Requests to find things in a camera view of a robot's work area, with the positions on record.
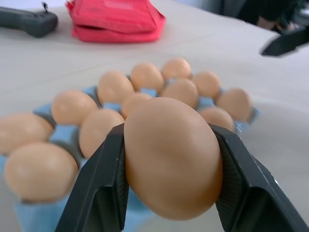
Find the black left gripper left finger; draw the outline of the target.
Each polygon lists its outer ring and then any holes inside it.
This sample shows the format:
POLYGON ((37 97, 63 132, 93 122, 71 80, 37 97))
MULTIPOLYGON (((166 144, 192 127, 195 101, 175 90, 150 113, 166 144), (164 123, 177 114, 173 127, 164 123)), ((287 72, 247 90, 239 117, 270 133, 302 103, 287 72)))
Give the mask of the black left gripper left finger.
POLYGON ((55 232, 121 232, 128 191, 121 124, 80 170, 55 232))

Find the red fabric pouch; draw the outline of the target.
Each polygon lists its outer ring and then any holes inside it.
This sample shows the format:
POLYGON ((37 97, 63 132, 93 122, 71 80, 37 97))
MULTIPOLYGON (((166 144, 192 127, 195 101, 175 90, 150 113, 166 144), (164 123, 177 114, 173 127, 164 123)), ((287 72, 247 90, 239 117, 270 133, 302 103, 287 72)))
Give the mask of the red fabric pouch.
POLYGON ((88 29, 73 26, 71 34, 83 42, 90 43, 146 43, 161 37, 164 24, 150 32, 123 34, 111 30, 88 29))
POLYGON ((69 0, 66 7, 73 24, 88 29, 146 33, 165 22, 150 0, 69 0))

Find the dark grey handheld device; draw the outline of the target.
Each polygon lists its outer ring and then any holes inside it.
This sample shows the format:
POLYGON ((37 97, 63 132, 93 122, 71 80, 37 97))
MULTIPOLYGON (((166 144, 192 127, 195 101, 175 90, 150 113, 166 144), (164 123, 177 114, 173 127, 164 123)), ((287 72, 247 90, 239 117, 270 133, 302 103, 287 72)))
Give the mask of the dark grey handheld device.
POLYGON ((55 31, 58 17, 42 2, 42 11, 32 12, 8 7, 0 7, 0 27, 23 31, 34 38, 42 38, 55 31))

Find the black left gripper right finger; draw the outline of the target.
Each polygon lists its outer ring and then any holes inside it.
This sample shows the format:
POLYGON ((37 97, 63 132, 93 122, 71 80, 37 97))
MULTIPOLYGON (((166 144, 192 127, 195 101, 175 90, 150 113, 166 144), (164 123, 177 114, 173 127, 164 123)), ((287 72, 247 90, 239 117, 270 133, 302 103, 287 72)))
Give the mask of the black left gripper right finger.
POLYGON ((309 232, 270 171, 235 133, 212 125, 223 161, 216 208, 224 232, 309 232))

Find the blue egg tray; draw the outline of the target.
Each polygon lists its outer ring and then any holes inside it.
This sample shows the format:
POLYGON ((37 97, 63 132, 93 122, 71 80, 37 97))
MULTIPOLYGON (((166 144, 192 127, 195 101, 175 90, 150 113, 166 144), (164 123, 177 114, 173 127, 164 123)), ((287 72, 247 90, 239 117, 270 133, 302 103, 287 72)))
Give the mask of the blue egg tray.
MULTIPOLYGON (((89 95, 101 108, 111 109, 121 114, 122 104, 108 102, 101 104, 99 102, 96 86, 86 88, 83 92, 89 95)), ((158 97, 159 95, 154 89, 142 88, 138 92, 149 94, 152 97, 158 97)), ((51 104, 43 105, 35 109, 33 113, 41 116, 54 127, 54 131, 49 137, 49 142, 67 150, 71 155, 78 159, 80 166, 83 166, 86 163, 86 160, 82 157, 79 147, 79 127, 74 124, 57 124, 52 117, 51 104)), ((34 204, 17 201, 14 208, 21 226, 21 232, 53 232, 67 200, 68 197, 64 197, 51 203, 34 204)), ((135 193, 130 190, 128 194, 128 208, 126 210, 124 232, 134 232, 143 223, 153 217, 153 212, 141 203, 135 193)))

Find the brown egg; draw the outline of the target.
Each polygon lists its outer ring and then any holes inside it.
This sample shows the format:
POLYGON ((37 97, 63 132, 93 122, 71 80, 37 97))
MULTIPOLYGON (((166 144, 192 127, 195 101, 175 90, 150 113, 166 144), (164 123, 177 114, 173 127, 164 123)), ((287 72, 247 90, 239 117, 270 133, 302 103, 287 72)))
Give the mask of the brown egg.
POLYGON ((191 66, 184 58, 172 58, 163 65, 161 73, 165 80, 189 79, 191 77, 191 66))
POLYGON ((152 63, 142 62, 131 71, 130 81, 136 91, 142 88, 154 89, 160 93, 164 86, 164 78, 160 70, 152 63))
POLYGON ((127 118, 127 116, 129 115, 129 113, 136 107, 138 106, 140 103, 151 99, 152 96, 146 93, 134 93, 129 95, 124 102, 122 103, 121 106, 121 115, 124 119, 127 118))
POLYGON ((230 114, 224 109, 217 107, 208 107, 199 110, 198 113, 208 124, 219 126, 229 131, 235 131, 235 123, 230 114))
POLYGON ((31 203, 56 201, 71 189, 78 164, 65 149, 50 143, 33 143, 14 150, 4 176, 21 200, 31 203))
POLYGON ((47 141, 53 131, 47 120, 34 113, 0 117, 0 154, 9 155, 23 145, 47 141))
POLYGON ((249 121, 253 104, 249 94, 241 88, 230 88, 215 101, 217 107, 224 109, 235 121, 249 121))
POLYGON ((111 109, 99 109, 91 113, 82 123, 79 133, 79 146, 83 156, 89 159, 111 129, 124 121, 117 111, 111 109))
POLYGON ((215 99, 221 92, 221 82, 213 72, 198 72, 193 75, 192 82, 196 85, 200 96, 215 99))
POLYGON ((172 98, 138 105, 124 124, 126 176, 137 197, 172 220, 200 216, 223 181, 218 140, 202 116, 172 98))
POLYGON ((119 71, 105 72, 98 83, 97 95, 101 104, 106 102, 122 104, 128 96, 134 93, 135 90, 130 80, 119 71))
POLYGON ((52 101, 51 113, 57 124, 80 126, 92 113, 98 110, 96 102, 79 90, 66 90, 52 101))
POLYGON ((198 104, 198 90, 190 79, 169 80, 161 96, 176 99, 192 108, 198 104))

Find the dark blurred figure behind table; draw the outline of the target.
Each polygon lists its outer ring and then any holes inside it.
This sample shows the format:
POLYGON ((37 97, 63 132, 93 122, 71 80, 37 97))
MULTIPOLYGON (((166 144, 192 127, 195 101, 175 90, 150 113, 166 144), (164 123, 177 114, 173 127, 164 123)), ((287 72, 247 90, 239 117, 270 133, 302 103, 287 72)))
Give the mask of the dark blurred figure behind table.
POLYGON ((222 0, 221 13, 279 34, 300 28, 296 16, 309 0, 222 0))

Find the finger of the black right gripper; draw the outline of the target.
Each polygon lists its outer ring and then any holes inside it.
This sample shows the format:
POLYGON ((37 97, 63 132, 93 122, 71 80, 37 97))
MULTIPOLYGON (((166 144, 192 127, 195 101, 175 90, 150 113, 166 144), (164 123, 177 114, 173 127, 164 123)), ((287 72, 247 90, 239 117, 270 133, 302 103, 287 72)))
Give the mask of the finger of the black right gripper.
POLYGON ((262 56, 279 57, 309 43, 309 29, 297 29, 271 41, 262 51, 262 56))

